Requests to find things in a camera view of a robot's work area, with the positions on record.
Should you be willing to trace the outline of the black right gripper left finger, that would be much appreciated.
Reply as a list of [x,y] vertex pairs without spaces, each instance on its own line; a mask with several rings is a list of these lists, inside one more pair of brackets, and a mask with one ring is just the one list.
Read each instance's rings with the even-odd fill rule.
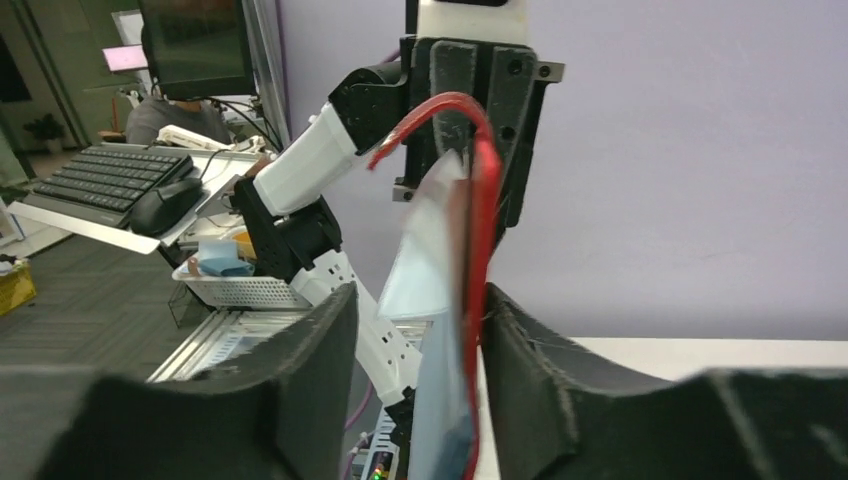
[[1,475],[333,479],[357,326],[357,291],[348,283],[252,350],[184,381],[5,367]]

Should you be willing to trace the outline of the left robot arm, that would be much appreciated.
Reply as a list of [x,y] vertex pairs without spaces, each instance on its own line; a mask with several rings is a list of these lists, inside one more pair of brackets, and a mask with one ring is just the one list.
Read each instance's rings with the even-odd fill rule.
[[358,68],[329,94],[318,117],[272,165],[239,181],[235,204],[260,268],[291,286],[342,254],[342,233],[323,198],[357,158],[407,148],[398,185],[416,191],[435,157],[470,145],[485,116],[502,163],[491,241],[519,222],[546,88],[565,67],[503,41],[408,36],[386,61]]

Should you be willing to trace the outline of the red leather card holder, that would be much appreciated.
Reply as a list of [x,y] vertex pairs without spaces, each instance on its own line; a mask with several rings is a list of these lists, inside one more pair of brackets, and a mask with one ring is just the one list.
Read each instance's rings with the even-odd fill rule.
[[[388,133],[368,167],[448,106],[472,104],[458,92],[421,103]],[[478,464],[479,341],[502,166],[489,133],[478,127],[470,157],[450,150],[421,180],[379,301],[390,320],[429,323],[420,343],[408,479],[471,479]]]

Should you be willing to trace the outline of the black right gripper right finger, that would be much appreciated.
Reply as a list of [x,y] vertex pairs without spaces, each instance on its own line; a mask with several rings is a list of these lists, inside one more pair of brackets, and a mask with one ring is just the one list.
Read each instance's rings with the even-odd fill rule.
[[843,479],[843,369],[712,368],[667,381],[608,360],[489,285],[482,353],[505,479]]

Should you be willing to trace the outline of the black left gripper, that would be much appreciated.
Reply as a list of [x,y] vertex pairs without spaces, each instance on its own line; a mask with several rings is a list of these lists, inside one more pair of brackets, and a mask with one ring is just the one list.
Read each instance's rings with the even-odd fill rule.
[[562,81],[564,64],[543,61],[526,45],[423,37],[403,42],[401,60],[409,109],[445,92],[469,97],[472,106],[448,106],[405,136],[404,172],[395,181],[395,200],[410,200],[444,153],[470,157],[476,130],[487,127],[502,162],[495,233],[501,240],[519,222],[545,92]]

